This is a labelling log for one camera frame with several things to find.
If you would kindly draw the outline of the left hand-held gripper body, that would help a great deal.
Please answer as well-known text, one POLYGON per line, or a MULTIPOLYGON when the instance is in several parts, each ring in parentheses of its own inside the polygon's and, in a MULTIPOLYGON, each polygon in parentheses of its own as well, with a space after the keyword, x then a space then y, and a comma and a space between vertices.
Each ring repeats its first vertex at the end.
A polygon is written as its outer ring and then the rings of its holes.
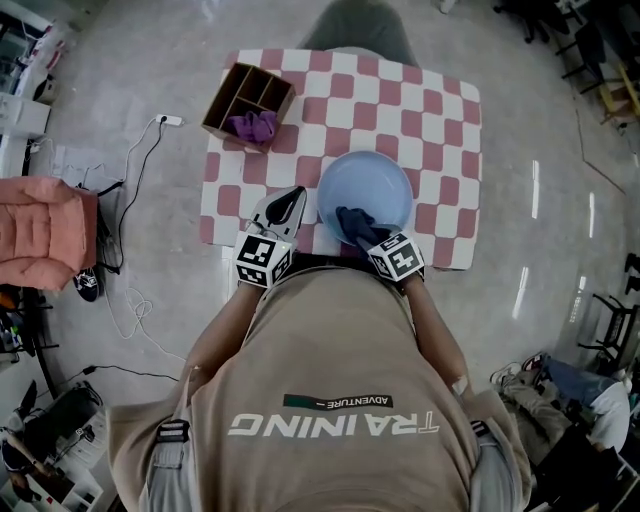
POLYGON ((298 229, 276 231, 258 222, 248 222, 234 247, 234 266, 240 282, 272 288, 293 262, 298 229))

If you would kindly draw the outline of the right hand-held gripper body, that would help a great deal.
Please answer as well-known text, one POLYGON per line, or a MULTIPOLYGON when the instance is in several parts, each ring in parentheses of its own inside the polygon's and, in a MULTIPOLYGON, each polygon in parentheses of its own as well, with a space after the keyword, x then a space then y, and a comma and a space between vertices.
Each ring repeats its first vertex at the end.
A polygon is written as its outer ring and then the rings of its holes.
POLYGON ((370 248, 367 255, 378 275, 394 283, 414 273, 422 273, 425 267, 419 247, 405 231, 394 233, 370 248))

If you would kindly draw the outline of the dark blue cloth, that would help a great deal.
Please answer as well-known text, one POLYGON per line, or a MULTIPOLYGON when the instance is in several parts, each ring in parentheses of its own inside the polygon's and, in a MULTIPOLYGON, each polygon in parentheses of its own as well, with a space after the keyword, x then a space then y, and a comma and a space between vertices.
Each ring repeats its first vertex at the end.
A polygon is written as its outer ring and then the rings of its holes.
POLYGON ((345 237, 351 244, 355 245, 355 237, 358 235, 361 235, 361 236, 373 235, 374 247, 385 242, 385 241, 379 240, 379 237, 377 234, 377 226, 390 225, 390 224, 378 224, 377 221, 372 216, 370 216, 365 210, 359 209, 359 208, 349 209, 344 206, 341 206, 336 208, 336 216, 337 216, 340 228, 342 229, 345 237))

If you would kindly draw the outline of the big light blue plate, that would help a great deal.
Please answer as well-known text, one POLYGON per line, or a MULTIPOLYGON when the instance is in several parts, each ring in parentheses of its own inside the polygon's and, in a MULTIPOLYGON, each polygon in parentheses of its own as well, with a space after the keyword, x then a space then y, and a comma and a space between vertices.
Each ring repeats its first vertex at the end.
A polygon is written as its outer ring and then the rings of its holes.
POLYGON ((404 228, 413 204, 413 190, 404 170, 389 157, 355 151, 338 157, 323 171, 317 188, 319 218, 345 243, 336 209, 362 209, 380 224, 404 228))

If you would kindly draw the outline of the person's right forearm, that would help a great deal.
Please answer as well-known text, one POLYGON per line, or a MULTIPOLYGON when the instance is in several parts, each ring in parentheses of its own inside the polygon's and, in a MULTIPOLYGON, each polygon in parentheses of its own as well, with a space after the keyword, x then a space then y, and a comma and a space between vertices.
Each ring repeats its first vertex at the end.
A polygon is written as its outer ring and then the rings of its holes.
POLYGON ((466 375, 469 379, 463 353, 422 279, 418 274, 412 274, 401 284, 408 300, 418 347, 423 357, 450 389, 461 376, 466 375))

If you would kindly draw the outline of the person's left forearm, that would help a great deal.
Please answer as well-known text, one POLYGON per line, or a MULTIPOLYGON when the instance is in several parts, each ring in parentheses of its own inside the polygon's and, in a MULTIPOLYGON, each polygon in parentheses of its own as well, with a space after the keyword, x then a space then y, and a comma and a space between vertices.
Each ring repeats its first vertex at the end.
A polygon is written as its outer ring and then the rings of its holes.
POLYGON ((264 289, 240 283, 231 298, 196 340, 185 363, 213 377, 240 350, 264 289))

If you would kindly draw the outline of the pink checkered tablecloth table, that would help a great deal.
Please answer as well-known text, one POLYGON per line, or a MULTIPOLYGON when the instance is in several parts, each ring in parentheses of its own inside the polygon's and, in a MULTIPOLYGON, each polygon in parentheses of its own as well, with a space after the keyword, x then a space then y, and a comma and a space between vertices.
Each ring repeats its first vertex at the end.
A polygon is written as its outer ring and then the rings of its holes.
POLYGON ((482 178, 481 106, 468 83, 382 58, 332 51, 251 49, 234 63, 257 66, 293 84, 285 116, 299 127, 293 154, 233 149, 210 134, 201 195, 200 237, 232 246, 260 199, 301 185, 307 206, 298 247, 347 256, 319 218, 323 171, 352 151, 374 151, 395 161, 413 190, 407 229, 425 262, 466 270, 473 261, 482 178))

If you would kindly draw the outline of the person's beige shirt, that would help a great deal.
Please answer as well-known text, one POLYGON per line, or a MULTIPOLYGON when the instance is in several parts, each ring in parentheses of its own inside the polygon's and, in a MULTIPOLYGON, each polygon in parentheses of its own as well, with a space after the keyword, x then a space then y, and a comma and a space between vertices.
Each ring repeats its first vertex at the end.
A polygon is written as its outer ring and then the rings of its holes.
POLYGON ((237 354, 107 415, 127 512, 524 512, 531 470, 492 390, 457 396, 402 288, 321 268, 264 291, 237 354))

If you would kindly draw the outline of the black white shoe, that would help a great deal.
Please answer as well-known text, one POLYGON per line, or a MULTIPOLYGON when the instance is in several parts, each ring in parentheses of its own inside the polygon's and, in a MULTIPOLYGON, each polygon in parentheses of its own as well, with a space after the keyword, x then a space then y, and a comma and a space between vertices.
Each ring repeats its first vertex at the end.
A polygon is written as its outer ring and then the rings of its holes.
POLYGON ((100 272, 96 266, 83 269, 73 277, 73 284, 80 295, 86 302, 93 303, 101 295, 102 281, 100 272))

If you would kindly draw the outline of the green chair with black legs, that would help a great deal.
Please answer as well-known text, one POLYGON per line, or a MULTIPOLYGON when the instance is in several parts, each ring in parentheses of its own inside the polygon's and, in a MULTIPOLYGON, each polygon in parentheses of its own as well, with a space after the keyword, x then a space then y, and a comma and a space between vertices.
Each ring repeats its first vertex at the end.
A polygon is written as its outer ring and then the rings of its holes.
POLYGON ((359 49, 366 54, 418 67, 399 13, 384 0, 333 0, 299 49, 359 49))

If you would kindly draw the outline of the black bag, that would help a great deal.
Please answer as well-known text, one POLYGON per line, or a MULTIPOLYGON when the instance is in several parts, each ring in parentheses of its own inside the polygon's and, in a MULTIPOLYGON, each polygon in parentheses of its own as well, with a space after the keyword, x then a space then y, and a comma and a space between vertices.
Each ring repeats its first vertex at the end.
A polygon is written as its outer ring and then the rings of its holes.
POLYGON ((102 398, 93 388, 80 386, 71 389, 37 417, 35 431, 39 443, 49 455, 53 455, 58 440, 69 440, 102 406, 102 398))

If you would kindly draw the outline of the white bucket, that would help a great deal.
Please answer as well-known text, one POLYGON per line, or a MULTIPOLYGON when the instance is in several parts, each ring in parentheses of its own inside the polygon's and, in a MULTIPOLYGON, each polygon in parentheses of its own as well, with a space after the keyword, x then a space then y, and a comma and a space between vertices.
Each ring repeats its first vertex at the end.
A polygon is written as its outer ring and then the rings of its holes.
POLYGON ((51 106, 59 94, 58 82, 54 78, 47 78, 34 91, 33 100, 51 106))

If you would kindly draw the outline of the white drawer unit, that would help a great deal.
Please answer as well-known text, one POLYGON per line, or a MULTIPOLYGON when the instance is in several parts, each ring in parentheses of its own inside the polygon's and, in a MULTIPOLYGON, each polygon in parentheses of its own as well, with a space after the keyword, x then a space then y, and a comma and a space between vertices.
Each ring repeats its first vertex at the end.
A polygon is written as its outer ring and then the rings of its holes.
POLYGON ((59 439, 60 458, 55 464, 71 485, 55 499, 66 512, 106 512, 116 497, 107 456, 107 425, 103 411, 96 412, 68 439, 59 439))

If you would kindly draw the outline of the white low cabinet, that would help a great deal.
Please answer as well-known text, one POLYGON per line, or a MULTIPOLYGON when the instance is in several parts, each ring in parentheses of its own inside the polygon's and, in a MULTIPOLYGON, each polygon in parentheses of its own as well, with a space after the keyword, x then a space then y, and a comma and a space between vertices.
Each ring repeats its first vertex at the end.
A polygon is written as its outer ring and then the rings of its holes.
POLYGON ((48 105, 0 92, 0 135, 43 136, 50 112, 48 105))

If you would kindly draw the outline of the round wooden table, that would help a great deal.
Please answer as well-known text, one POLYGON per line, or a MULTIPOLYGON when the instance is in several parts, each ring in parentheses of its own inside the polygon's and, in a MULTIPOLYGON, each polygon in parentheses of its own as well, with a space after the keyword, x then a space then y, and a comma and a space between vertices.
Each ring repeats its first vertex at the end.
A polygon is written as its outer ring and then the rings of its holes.
POLYGON ((640 77, 632 78, 627 66, 618 63, 619 77, 605 81, 598 89, 604 107, 601 125, 619 121, 625 128, 632 123, 640 123, 640 77))

